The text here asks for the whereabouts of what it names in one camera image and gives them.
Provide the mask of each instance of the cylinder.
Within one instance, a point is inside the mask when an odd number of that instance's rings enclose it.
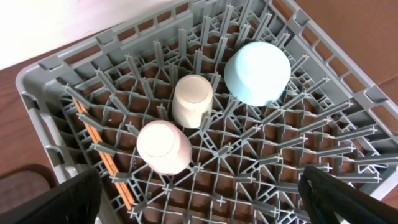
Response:
[[[187,75],[178,81],[173,97],[174,120],[185,128],[198,128],[203,117],[211,113],[213,88],[200,75]]]
[[[227,62],[224,80],[238,100],[251,106],[266,106],[283,93],[290,78],[285,53],[267,42],[252,42]]]
[[[139,132],[137,150],[156,173],[174,175],[183,171],[191,161],[192,145],[174,124],[151,121]]]

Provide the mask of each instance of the light blue cup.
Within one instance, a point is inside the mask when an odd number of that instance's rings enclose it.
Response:
[[[224,70],[231,94],[252,106],[276,101],[289,78],[290,63],[285,53],[267,42],[246,44],[230,58]]]

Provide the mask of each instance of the beige cylinder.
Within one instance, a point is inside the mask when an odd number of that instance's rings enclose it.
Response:
[[[200,75],[187,75],[174,90],[172,114],[185,128],[198,128],[203,117],[211,113],[213,89]]]
[[[183,171],[191,161],[192,145],[174,124],[152,121],[138,134],[137,150],[156,173],[174,175]]]

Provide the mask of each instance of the brown wooden floor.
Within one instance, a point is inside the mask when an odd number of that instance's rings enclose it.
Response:
[[[339,20],[338,18],[335,20],[331,19],[333,18],[333,16],[341,17],[341,14],[344,14],[344,12],[341,12],[340,14],[336,13],[336,10],[338,11],[339,9],[341,9],[340,7],[337,7],[339,4],[337,2],[340,1],[337,1],[333,5],[333,10],[335,12],[334,15],[333,13],[322,15],[323,11],[326,12],[329,10],[329,8],[331,7],[329,4],[331,4],[332,1],[299,0],[297,2],[304,8],[309,16],[311,16],[315,20],[315,22],[318,22],[321,28],[324,29],[332,39],[336,40],[336,42],[343,48],[344,51],[349,49],[347,53],[350,53],[349,56],[352,57],[354,60],[356,60],[355,55],[362,54],[361,52],[355,53],[356,49],[363,46],[369,46],[368,43],[358,43],[357,39],[354,38],[342,38],[343,36],[347,37],[350,35],[356,35],[355,33],[350,32],[358,32],[358,30],[355,29],[350,31],[350,29],[346,29],[344,31],[345,33],[342,34],[337,27],[342,26],[341,24],[345,24],[346,21],[344,19]],[[351,26],[362,26],[363,29],[366,29],[366,26],[360,17],[354,16],[350,19],[352,19],[352,21],[350,22]],[[54,186],[56,183],[50,162],[47,159],[46,154],[44,153],[39,138],[33,128],[32,123],[30,122],[30,119],[15,87],[15,78],[18,72],[24,67],[59,50],[60,49],[54,50],[47,54],[41,55],[39,57],[33,58],[26,62],[22,62],[18,65],[0,71],[0,178],[17,170],[23,169],[32,170],[40,173],[50,182],[51,186]],[[374,75],[374,73],[377,72],[377,67],[372,67],[370,64],[366,64],[366,60],[370,59],[361,59],[358,65],[362,67],[362,63],[364,63],[365,68],[363,69],[365,70],[365,72],[369,72],[369,74]],[[393,69],[394,74],[392,74],[393,77],[391,78],[395,78],[398,75],[398,73],[396,73],[395,71],[394,66]],[[378,84],[383,84],[386,80],[388,80],[388,78],[383,77],[383,80],[379,80]],[[398,186],[395,187],[395,189],[393,189],[393,191],[391,191],[383,199],[383,202],[395,208],[398,208]]]

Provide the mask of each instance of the gray dish rack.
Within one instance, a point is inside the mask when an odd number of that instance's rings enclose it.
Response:
[[[174,1],[18,74],[17,89],[58,181],[99,170],[97,223],[306,223],[296,184],[306,164],[378,199],[395,186],[397,137],[371,108],[382,105],[398,119],[397,106],[295,2],[284,2],[289,20],[271,0]],[[317,40],[308,41],[308,29]],[[278,46],[292,67],[284,94],[268,107],[242,104],[223,81],[226,61],[252,41]],[[317,51],[321,44],[327,58]],[[333,69],[335,61],[344,73]],[[149,121],[173,122],[174,86],[192,73],[213,85],[213,111],[200,128],[182,129],[193,144],[190,165],[159,176],[139,157],[136,136]],[[348,75],[364,89],[346,83]],[[89,116],[76,115],[71,95]],[[113,147],[95,148],[79,119]],[[109,176],[96,150],[113,154],[121,173]],[[129,186],[131,211],[112,182]]]

